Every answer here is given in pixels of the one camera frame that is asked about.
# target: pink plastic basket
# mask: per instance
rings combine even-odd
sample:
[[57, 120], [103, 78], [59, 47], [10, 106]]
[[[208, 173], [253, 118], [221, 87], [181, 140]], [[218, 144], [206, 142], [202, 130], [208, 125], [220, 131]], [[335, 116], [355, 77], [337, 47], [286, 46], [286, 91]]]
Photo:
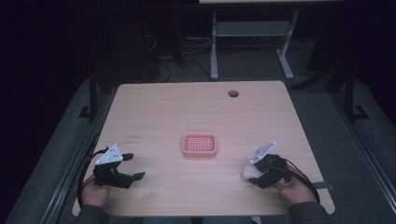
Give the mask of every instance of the pink plastic basket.
[[210, 158], [217, 154], [216, 136], [211, 133], [187, 133], [183, 139], [183, 155], [189, 158]]

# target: human hand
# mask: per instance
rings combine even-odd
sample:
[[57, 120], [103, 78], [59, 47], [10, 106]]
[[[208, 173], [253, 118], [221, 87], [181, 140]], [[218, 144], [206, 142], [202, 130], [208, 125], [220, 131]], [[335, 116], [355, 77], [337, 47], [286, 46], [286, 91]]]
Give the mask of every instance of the human hand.
[[[288, 169], [296, 173], [297, 175], [301, 176], [302, 178], [305, 178], [305, 176], [302, 173], [300, 173], [296, 168], [288, 165]], [[311, 189], [309, 189], [305, 184], [303, 184], [300, 180], [294, 177], [287, 185], [283, 185], [277, 182], [276, 184], [273, 185], [273, 187], [277, 189], [280, 192], [280, 194], [285, 199], [287, 199], [291, 204], [317, 201]]]
[[84, 187], [81, 192], [82, 204], [103, 208], [108, 199], [111, 187], [109, 185], [97, 186], [95, 183], [94, 175], [91, 175], [84, 181]]

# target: dark sleeve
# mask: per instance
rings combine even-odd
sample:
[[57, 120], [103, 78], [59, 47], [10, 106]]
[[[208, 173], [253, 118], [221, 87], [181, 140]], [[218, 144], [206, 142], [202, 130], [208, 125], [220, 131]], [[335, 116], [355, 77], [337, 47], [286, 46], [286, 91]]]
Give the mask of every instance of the dark sleeve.
[[297, 203], [289, 207], [292, 224], [333, 224], [334, 220], [319, 203]]
[[75, 220], [75, 224], [107, 224], [108, 214], [100, 207], [92, 205], [82, 206]]

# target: cable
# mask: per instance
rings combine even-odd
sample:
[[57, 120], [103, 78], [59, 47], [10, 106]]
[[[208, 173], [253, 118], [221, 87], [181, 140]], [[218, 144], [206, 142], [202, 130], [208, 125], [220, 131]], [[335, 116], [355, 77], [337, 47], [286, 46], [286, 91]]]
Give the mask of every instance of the cable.
[[88, 181], [87, 183], [84, 184], [84, 186], [82, 186], [83, 188], [85, 188], [85, 186], [87, 186], [89, 183], [91, 183], [95, 178], [93, 178], [92, 180]]
[[171, 71], [171, 69], [170, 69], [168, 66], [165, 66], [165, 65], [163, 65], [163, 64], [159, 64], [158, 66], [164, 67], [164, 68], [165, 68], [166, 70], [168, 70], [168, 72], [169, 72], [168, 77], [165, 79], [165, 81], [162, 81], [162, 83], [165, 83], [165, 82], [169, 81], [170, 78], [171, 78], [171, 76], [172, 76], [172, 71]]
[[152, 46], [152, 49], [155, 49], [157, 47], [157, 38], [155, 38], [154, 35], [146, 35], [146, 37], [151, 37], [154, 40], [154, 46]]
[[102, 149], [102, 150], [98, 150], [98, 151], [96, 151], [95, 153], [93, 153], [91, 156], [87, 156], [86, 158], [85, 158], [85, 161], [83, 162], [83, 166], [82, 166], [82, 169], [81, 169], [81, 173], [80, 173], [80, 175], [79, 175], [79, 179], [78, 179], [78, 185], [77, 185], [77, 199], [78, 199], [78, 205], [79, 205], [79, 207], [81, 208], [82, 207], [82, 197], [81, 197], [81, 192], [82, 192], [82, 189], [85, 187], [85, 185], [87, 185], [88, 183], [90, 183], [90, 182], [88, 182], [88, 183], [86, 183], [85, 185], [83, 185], [83, 183], [84, 183], [84, 177], [85, 177], [85, 174], [87, 173], [87, 170], [88, 170], [88, 166], [90, 165], [90, 163], [91, 163], [91, 160], [96, 156], [96, 155], [98, 155], [98, 154], [104, 154], [104, 153], [106, 153], [106, 151], [108, 150], [108, 148], [105, 148], [105, 149]]
[[212, 38], [210, 37], [184, 37], [185, 40], [191, 41], [191, 42], [195, 42], [195, 43], [202, 43], [206, 40], [210, 40]]
[[[218, 38], [216, 40], [216, 43], [219, 42], [221, 39], [222, 39], [222, 37]], [[181, 55], [185, 56], [185, 55], [189, 55], [189, 54], [193, 54], [193, 53], [199, 52], [199, 51], [201, 51], [203, 49], [208, 49], [208, 48], [211, 47], [211, 45], [210, 45], [211, 43], [212, 43], [212, 40], [210, 39], [205, 44], [203, 44], [203, 45], [201, 45], [199, 47], [196, 47], [196, 48], [193, 48], [193, 49], [188, 49], [188, 50], [182, 52]], [[161, 56], [160, 59], [171, 60], [171, 59], [173, 59], [173, 57], [172, 56], [168, 56], [168, 57]]]
[[189, 62], [189, 63], [195, 63], [195, 64], [197, 64], [198, 66], [200, 66], [200, 67], [204, 70], [204, 72], [205, 72], [205, 74], [206, 74], [206, 77], [207, 77], [207, 79], [209, 80], [209, 82], [212, 81], [212, 79], [210, 78], [210, 75], [206, 72], [206, 69], [205, 69], [200, 63], [195, 62], [195, 61], [192, 61], [192, 60], [187, 60], [187, 59], [183, 59], [183, 61], [184, 61], [184, 62]]
[[290, 163], [294, 168], [296, 168], [296, 170], [298, 170], [298, 172], [300, 172], [302, 175], [304, 175], [304, 177], [305, 177], [306, 179], [309, 180], [308, 176], [306, 176], [303, 172], [301, 172], [301, 170], [300, 170], [296, 165], [294, 165], [294, 163], [292, 163], [291, 161], [286, 160], [286, 159], [285, 159], [285, 161], [288, 162], [288, 163]]
[[293, 171], [285, 170], [285, 169], [282, 169], [282, 168], [277, 168], [277, 167], [273, 167], [273, 166], [266, 166], [266, 168], [285, 172], [286, 174], [291, 175], [292, 177], [300, 180], [304, 185], [306, 185], [312, 191], [312, 193], [315, 196], [315, 199], [317, 200], [317, 203], [320, 203], [320, 197], [319, 197], [318, 191], [317, 191], [317, 189], [314, 187], [314, 185], [312, 184], [312, 182], [308, 178], [307, 179], [302, 178], [300, 175], [297, 175]]

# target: table surface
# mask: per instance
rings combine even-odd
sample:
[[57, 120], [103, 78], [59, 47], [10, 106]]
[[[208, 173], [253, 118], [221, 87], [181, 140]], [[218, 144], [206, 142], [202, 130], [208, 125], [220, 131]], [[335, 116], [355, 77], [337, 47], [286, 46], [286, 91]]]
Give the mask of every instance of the table surface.
[[[215, 134], [217, 156], [185, 158], [185, 133]], [[119, 172], [146, 175], [129, 189], [112, 188], [105, 210], [131, 217], [287, 214], [288, 204], [275, 189], [260, 189], [241, 177], [255, 148], [273, 141], [272, 154], [292, 161], [312, 182], [323, 181], [280, 81], [121, 85], [96, 150], [117, 143], [121, 153], [134, 153]], [[332, 213], [329, 191], [318, 193]], [[78, 211], [75, 203], [73, 213]]]

